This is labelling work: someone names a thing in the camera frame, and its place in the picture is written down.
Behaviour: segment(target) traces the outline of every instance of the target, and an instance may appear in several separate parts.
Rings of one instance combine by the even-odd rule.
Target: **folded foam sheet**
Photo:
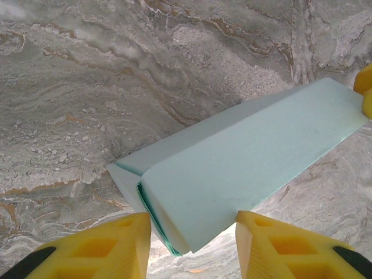
[[[251,210],[365,124],[361,104],[362,96],[326,78],[242,103],[115,167],[141,177],[168,247],[196,252],[235,223],[237,211]],[[137,185],[110,173],[139,206]]]

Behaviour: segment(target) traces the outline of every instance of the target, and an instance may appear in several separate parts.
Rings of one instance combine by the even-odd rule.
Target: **gray marble countertop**
[[[0,0],[0,274],[130,214],[108,163],[242,101],[372,59],[370,0]],[[372,259],[372,122],[255,211]],[[152,238],[148,278],[240,278],[234,227],[196,254]]]

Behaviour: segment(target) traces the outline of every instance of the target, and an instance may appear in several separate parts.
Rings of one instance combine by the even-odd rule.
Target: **light blue foam block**
[[[130,205],[150,206],[171,252],[196,252],[367,123],[361,104],[325,78],[225,110],[109,171]],[[114,167],[140,180],[124,182]]]

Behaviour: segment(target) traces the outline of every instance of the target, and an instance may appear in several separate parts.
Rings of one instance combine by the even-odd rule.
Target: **marble surface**
[[[105,166],[252,98],[351,87],[369,0],[0,0],[0,274],[44,242],[132,212]],[[372,122],[255,210],[372,259]],[[234,228],[148,278],[240,278]]]

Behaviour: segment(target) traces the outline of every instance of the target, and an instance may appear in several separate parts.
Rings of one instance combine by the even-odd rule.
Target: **foam block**
[[[131,198],[121,191],[151,207],[165,243],[196,252],[239,210],[251,210],[365,124],[362,99],[325,78],[244,102],[118,161],[138,185],[109,171],[119,188],[137,188]]]

